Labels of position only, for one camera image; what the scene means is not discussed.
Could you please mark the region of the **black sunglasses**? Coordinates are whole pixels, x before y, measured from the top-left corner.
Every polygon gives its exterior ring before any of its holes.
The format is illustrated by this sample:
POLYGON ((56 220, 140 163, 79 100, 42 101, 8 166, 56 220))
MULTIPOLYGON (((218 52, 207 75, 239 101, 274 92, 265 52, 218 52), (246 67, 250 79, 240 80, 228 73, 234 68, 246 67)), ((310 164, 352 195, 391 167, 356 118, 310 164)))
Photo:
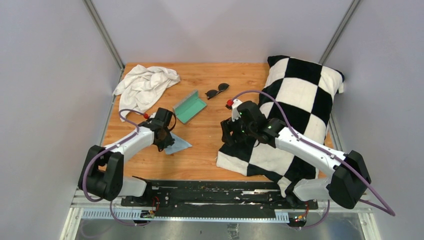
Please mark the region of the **black sunglasses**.
POLYGON ((208 99, 208 100, 210 100, 210 99, 212 99, 212 98, 214 98, 215 96, 217 96, 218 94, 220 94, 221 92, 224 92, 224 91, 226 91, 228 88, 229 88, 229 84, 228 83, 221 83, 221 84, 219 84, 218 85, 218 89, 211 89, 211 90, 208 90, 206 93, 205 93, 205 95, 206 95, 206 98, 208 99))

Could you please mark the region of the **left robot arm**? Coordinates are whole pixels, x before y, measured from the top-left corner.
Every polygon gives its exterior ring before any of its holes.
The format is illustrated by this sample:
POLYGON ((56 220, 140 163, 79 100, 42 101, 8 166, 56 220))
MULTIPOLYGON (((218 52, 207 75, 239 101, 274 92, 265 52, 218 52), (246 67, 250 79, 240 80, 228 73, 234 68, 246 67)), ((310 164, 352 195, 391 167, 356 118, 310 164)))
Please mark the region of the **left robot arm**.
POLYGON ((90 202, 113 201, 117 197, 131 196, 140 206, 149 206, 153 193, 148 181, 140 177, 124 175, 124 165, 141 150, 152 145, 159 152, 175 142, 171 135, 176 121, 175 113, 165 108, 148 115, 145 121, 132 122, 134 130, 120 140, 106 146, 93 145, 89 148, 78 180, 78 188, 90 202))

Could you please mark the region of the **grey glasses case green lining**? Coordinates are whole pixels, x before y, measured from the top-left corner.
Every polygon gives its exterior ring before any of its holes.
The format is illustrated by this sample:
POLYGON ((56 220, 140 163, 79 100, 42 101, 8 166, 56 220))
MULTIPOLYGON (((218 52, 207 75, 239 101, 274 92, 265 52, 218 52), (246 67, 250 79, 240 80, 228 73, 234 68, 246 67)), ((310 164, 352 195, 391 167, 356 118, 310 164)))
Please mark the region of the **grey glasses case green lining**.
POLYGON ((199 91, 196 89, 174 105, 172 109, 176 118, 186 125, 206 107, 207 103, 200 98, 199 91))

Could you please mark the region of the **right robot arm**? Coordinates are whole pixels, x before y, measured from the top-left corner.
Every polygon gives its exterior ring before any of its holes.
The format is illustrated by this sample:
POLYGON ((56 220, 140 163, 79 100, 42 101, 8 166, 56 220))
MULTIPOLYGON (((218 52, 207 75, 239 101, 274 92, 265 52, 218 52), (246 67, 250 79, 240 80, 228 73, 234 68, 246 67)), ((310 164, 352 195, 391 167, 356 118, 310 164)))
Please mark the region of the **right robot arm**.
POLYGON ((259 106, 239 99, 228 100, 231 117, 221 122, 222 141, 228 146, 253 137, 259 143, 289 152, 326 175, 321 179, 302 179, 288 188, 286 204, 298 209, 306 201, 332 200, 353 209, 371 184, 363 156, 352 150, 345 153, 328 148, 289 128, 278 118, 267 119, 259 106))

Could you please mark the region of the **light blue lens cloth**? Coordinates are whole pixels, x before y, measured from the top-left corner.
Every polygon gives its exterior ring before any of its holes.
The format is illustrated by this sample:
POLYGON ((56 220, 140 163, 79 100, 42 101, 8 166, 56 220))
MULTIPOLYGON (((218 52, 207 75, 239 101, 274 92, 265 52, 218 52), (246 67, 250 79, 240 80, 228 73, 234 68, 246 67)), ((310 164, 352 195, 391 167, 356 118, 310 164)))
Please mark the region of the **light blue lens cloth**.
POLYGON ((181 137, 177 136, 176 134, 171 133, 171 136, 174 139, 174 143, 173 143, 173 145, 170 145, 170 146, 168 146, 164 149, 165 153, 167 155, 175 154, 177 152, 180 152, 182 150, 185 150, 185 149, 192 147, 192 145, 190 143, 188 143, 187 141, 185 141, 181 137))

